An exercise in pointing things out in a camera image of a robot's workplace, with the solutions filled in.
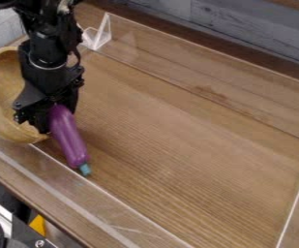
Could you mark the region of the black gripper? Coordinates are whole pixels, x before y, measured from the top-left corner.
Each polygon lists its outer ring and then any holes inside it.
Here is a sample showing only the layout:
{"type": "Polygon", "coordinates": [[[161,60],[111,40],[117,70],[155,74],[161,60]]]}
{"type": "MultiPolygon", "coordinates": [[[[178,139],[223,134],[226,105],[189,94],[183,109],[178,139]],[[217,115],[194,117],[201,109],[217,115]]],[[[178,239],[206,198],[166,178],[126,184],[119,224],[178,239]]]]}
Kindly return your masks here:
{"type": "Polygon", "coordinates": [[[43,70],[22,65],[25,87],[14,100],[14,119],[19,124],[29,122],[41,134],[50,133],[49,109],[54,104],[65,105],[75,112],[79,88],[85,84],[85,68],[62,66],[54,70],[43,70]]]}

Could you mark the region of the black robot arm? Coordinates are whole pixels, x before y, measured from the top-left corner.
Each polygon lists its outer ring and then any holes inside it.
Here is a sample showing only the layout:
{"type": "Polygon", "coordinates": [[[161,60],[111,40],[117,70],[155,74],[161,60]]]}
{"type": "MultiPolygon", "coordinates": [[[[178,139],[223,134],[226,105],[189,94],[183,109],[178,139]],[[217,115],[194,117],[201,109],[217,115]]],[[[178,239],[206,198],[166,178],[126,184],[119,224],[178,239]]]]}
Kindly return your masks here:
{"type": "Polygon", "coordinates": [[[55,104],[77,109],[85,68],[67,65],[83,42],[74,8],[82,0],[0,0],[0,10],[21,17],[27,40],[18,47],[25,89],[14,100],[14,119],[39,133],[50,132],[49,112],[55,104]]]}

